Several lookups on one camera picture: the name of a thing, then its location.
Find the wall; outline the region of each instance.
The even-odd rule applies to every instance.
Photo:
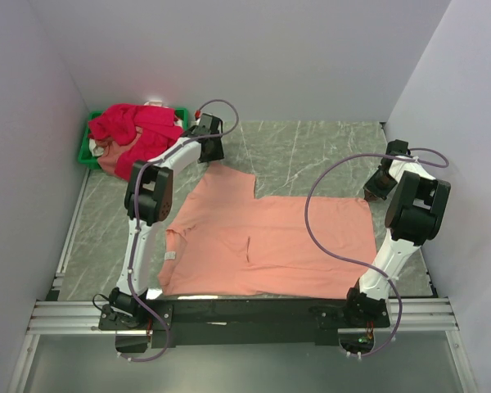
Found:
[[[224,97],[244,120],[387,120],[449,0],[30,0],[89,109]]]
[[[83,168],[86,107],[25,0],[0,0],[0,392],[51,287]]]
[[[491,391],[491,0],[451,2],[386,132],[452,161],[432,170],[453,189],[424,252],[451,299],[480,391]]]

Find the red clothing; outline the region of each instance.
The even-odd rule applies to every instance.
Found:
[[[114,174],[129,181],[136,160],[154,158],[180,138],[182,127],[174,125],[174,121],[174,109],[171,108],[117,104],[91,120],[89,128],[96,141],[116,142],[121,147],[132,143],[137,136],[137,127],[142,128],[142,136],[116,161]]]

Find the white label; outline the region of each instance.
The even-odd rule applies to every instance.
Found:
[[[164,255],[164,260],[174,260],[177,257],[177,253],[175,251],[168,251]]]

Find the floor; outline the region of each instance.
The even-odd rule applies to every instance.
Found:
[[[116,357],[113,337],[42,336],[24,391],[463,392],[444,332],[401,333],[361,362],[337,347],[268,344],[181,346],[128,363]]]
[[[243,122],[223,140],[223,163],[256,175],[256,197],[307,195],[317,176],[335,161],[361,152],[384,152],[385,135],[376,122]],[[363,184],[374,173],[378,159],[362,158],[343,164],[320,184],[315,195],[363,197]],[[205,165],[190,165],[175,177],[173,210],[167,226],[187,194],[205,172]],[[128,240],[124,210],[127,183],[93,171],[85,188],[74,241],[59,300],[91,300],[108,294],[118,280]],[[384,235],[388,201],[371,203],[377,247]],[[159,234],[151,264],[150,287],[160,293],[156,278],[164,258],[164,234]],[[420,252],[399,276],[402,296],[432,296],[430,278]]]

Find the green plastic bin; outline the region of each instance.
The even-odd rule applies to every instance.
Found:
[[[100,165],[97,162],[97,158],[93,157],[91,152],[89,151],[88,135],[91,133],[91,130],[89,129],[89,121],[98,117],[102,113],[104,113],[104,112],[103,111],[91,112],[89,114],[89,117],[88,117],[88,122],[85,124],[85,132],[83,133],[82,146],[80,146],[80,152],[79,152],[79,163],[84,164],[89,169],[101,169]],[[183,129],[186,130],[187,126],[189,125],[189,113],[187,112],[187,109],[186,108],[177,108],[174,110],[174,114],[179,119],[182,119]]]

